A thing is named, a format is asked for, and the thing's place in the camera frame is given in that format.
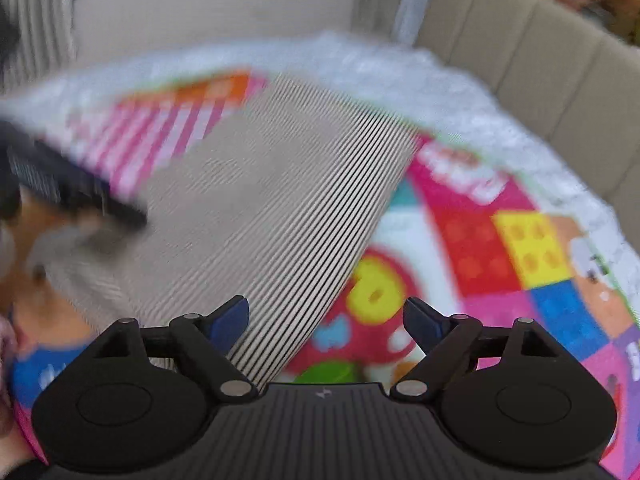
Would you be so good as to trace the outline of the person's hand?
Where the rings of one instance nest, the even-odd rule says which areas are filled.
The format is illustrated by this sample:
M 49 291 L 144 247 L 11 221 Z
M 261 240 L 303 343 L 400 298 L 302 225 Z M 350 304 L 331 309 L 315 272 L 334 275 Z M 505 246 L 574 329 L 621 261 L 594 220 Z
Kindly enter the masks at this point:
M 16 350 L 16 339 L 11 323 L 4 316 L 0 323 L 0 474 L 4 479 L 16 467 L 29 462 L 32 448 L 25 441 L 15 421 L 9 394 L 9 371 Z

